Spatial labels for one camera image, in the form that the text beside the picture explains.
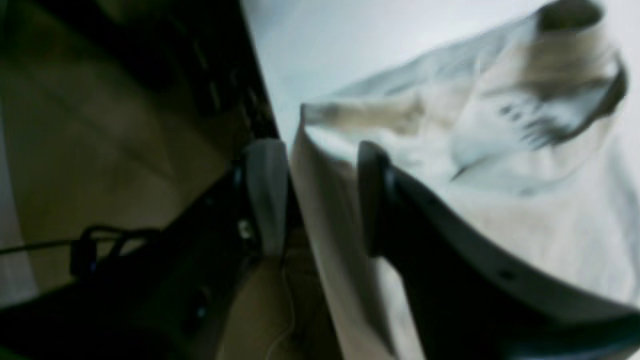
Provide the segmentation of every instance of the white cord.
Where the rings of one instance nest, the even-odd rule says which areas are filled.
[[[289,283],[287,282],[287,276],[285,274],[284,266],[282,267],[282,284],[284,285],[284,290],[286,291],[287,297],[289,298],[289,308],[291,309],[291,325],[271,344],[271,346],[267,350],[267,356],[264,358],[264,360],[271,360],[271,355],[273,355],[273,351],[276,349],[276,347],[278,347],[278,345],[283,342],[283,340],[286,339],[287,336],[291,335],[296,327],[296,310],[293,307],[293,296],[291,295],[291,289],[289,289]]]

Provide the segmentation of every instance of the white cloth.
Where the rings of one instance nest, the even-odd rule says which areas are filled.
[[[364,253],[362,140],[526,262],[640,305],[638,185],[618,141],[624,71],[601,7],[561,0],[304,105],[292,171],[315,204],[303,216],[341,345],[422,358],[399,277]]]

